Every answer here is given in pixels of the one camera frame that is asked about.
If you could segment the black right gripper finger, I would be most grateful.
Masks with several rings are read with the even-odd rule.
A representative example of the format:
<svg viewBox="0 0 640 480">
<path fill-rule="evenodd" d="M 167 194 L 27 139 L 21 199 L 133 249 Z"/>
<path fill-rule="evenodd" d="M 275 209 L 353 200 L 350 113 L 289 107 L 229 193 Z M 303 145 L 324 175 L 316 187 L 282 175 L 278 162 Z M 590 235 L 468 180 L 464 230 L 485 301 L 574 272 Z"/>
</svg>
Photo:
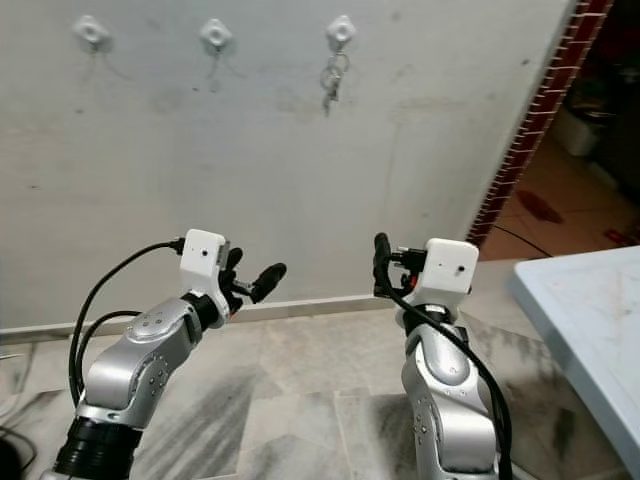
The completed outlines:
<svg viewBox="0 0 640 480">
<path fill-rule="evenodd" d="M 388 298 L 393 300 L 396 297 L 394 287 L 390 284 L 388 268 L 390 266 L 390 257 L 392 257 L 392 247 L 385 232 L 379 232 L 374 237 L 374 259 L 372 259 L 372 278 L 375 280 L 374 293 L 375 297 Z"/>
</svg>

